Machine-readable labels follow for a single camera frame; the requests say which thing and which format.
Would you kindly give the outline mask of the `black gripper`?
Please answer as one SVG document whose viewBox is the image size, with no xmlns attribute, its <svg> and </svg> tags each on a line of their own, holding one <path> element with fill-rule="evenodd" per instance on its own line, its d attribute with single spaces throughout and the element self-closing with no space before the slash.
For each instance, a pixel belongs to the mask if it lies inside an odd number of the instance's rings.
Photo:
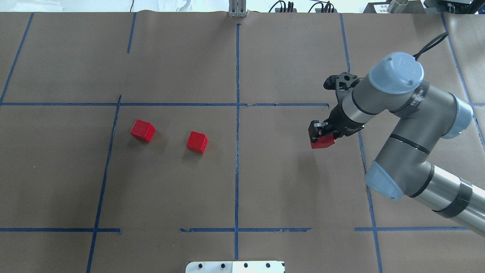
<svg viewBox="0 0 485 273">
<path fill-rule="evenodd" d="M 323 84 L 326 90 L 334 90 L 337 98 L 337 105 L 330 112 L 325 120 L 310 121 L 308 134 L 310 143 L 316 143 L 321 138 L 333 133 L 334 138 L 348 137 L 364 129 L 364 123 L 358 123 L 350 119 L 343 109 L 343 100 L 352 98 L 353 88 L 360 82 L 358 76 L 348 72 L 329 76 Z"/>
</svg>

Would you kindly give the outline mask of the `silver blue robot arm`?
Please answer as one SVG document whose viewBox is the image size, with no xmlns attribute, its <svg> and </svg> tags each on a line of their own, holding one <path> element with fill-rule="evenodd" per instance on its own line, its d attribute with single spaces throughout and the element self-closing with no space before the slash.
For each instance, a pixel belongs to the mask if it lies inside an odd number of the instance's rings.
<svg viewBox="0 0 485 273">
<path fill-rule="evenodd" d="M 324 88 L 335 91 L 337 105 L 324 121 L 310 122 L 309 140 L 313 149 L 329 147 L 388 110 L 399 122 L 366 171 L 367 186 L 391 200 L 413 198 L 483 236 L 484 190 L 428 161 L 440 139 L 459 136 L 473 119 L 469 104 L 424 80 L 418 61 L 447 36 L 433 38 L 414 55 L 390 53 L 363 78 L 329 76 Z"/>
</svg>

